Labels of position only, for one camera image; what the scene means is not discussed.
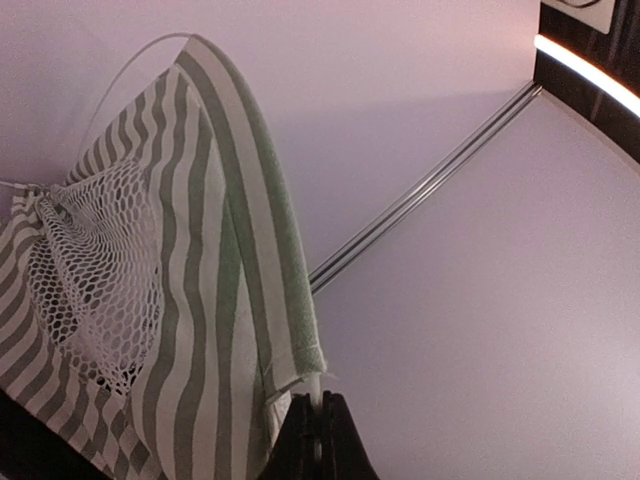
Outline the green striped pet tent fabric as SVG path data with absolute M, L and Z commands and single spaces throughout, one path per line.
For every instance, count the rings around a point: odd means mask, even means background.
M 326 369 L 295 216 L 233 62 L 191 35 L 60 185 L 1 228 L 1 390 L 83 466 L 255 479 Z

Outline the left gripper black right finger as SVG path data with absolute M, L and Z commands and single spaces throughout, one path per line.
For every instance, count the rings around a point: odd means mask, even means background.
M 319 478 L 379 480 L 343 395 L 325 391 L 322 400 Z

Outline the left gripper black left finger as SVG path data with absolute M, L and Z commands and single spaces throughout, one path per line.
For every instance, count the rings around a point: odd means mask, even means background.
M 259 480 L 319 479 L 319 416 L 309 394 L 296 394 Z

